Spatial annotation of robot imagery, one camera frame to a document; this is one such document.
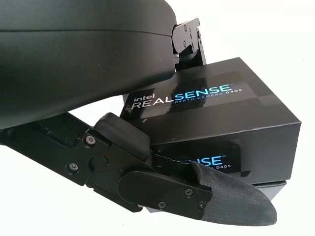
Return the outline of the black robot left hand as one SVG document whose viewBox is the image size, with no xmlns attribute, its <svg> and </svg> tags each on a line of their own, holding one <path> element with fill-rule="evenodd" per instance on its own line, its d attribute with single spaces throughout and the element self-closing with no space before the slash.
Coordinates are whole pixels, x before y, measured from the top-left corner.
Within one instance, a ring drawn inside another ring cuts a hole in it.
<svg viewBox="0 0 315 236">
<path fill-rule="evenodd" d="M 1 1 L 0 143 L 131 212 L 275 224 L 254 186 L 194 161 L 164 175 L 130 123 L 107 113 L 89 126 L 70 113 L 204 65 L 198 27 L 178 24 L 163 0 Z"/>
</svg>

